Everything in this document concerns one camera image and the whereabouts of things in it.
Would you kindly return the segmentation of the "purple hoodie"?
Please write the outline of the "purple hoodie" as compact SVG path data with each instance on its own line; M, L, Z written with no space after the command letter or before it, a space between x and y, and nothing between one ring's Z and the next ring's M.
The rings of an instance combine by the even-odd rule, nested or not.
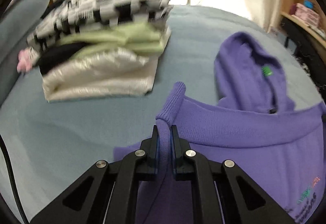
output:
M214 61L221 99L216 106L185 95L174 84L156 115L160 167L140 185L136 223L192 223L191 187L175 181L170 127L209 160L234 161L296 223L306 223L325 201L325 104L295 110L285 72L252 36L237 32Z

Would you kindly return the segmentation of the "light blue fleece blanket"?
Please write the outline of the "light blue fleece blanket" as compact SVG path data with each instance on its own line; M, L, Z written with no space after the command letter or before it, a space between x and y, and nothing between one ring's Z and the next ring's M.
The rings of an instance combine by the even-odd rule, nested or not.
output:
M221 95L214 61L237 32L252 36L279 61L295 110L322 102L298 62L253 22L218 9L176 6L168 23L172 35L147 96L48 103L39 71L17 81L1 107L1 135L29 219L98 160L120 160L138 149L175 83L185 84L187 97L216 106Z

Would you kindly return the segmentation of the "cream folded garment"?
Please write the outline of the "cream folded garment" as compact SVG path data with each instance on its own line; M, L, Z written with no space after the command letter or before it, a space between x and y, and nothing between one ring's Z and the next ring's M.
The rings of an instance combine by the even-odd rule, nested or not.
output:
M51 102L103 96L143 96L154 86L162 54L139 55L116 48L83 58L70 58L43 76L45 99Z

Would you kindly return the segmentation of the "black folded garment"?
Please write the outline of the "black folded garment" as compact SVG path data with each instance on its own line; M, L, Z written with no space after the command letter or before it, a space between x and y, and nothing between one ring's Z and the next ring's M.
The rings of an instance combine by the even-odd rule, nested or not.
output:
M39 67L41 75L44 76L55 66L67 61L70 57L87 45L89 45L87 42L77 42L50 47L44 53L42 53L36 62L36 66Z

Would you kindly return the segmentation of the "pink small plush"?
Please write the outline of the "pink small plush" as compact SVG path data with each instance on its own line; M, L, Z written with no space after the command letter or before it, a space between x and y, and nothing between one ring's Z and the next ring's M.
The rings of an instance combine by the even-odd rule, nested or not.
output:
M29 72L35 66L38 59L39 53L35 51L32 47L28 47L26 49L21 50L18 53L17 72Z

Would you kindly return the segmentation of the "light green folded garment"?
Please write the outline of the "light green folded garment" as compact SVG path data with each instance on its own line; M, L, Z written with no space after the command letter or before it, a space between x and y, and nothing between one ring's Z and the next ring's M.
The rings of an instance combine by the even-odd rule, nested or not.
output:
M54 46L77 42L89 43L70 58L83 58L116 48L131 50L139 55L162 54L169 37L169 29L166 27L158 29L152 23L147 22L127 23L110 29L67 36Z

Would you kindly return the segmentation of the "black white patterned garment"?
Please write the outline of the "black white patterned garment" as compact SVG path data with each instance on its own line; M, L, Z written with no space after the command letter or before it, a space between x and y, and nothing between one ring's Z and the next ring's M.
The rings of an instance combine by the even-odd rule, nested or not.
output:
M129 22L166 22L170 0L65 0L28 35L28 47L45 51L64 36Z

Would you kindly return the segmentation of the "grey blue pillow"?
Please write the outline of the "grey blue pillow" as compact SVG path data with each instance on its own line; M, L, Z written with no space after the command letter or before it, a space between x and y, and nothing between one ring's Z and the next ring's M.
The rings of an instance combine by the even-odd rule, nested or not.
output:
M50 0L17 0L1 19L1 103L16 80L18 53L45 12Z

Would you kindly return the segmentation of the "pink boxes stack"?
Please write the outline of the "pink boxes stack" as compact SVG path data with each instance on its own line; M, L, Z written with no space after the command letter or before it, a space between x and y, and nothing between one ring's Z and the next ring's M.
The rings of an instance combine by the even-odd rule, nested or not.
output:
M296 16L297 18L301 19L303 22L305 22L310 26L313 27L319 26L319 22L320 22L319 14L299 2L293 6L291 15Z

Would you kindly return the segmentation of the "wooden wall shelf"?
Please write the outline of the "wooden wall shelf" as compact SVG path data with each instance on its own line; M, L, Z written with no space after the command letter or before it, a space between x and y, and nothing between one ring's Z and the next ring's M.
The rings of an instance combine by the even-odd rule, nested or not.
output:
M325 14L316 0L282 0L281 15L298 24L325 47Z

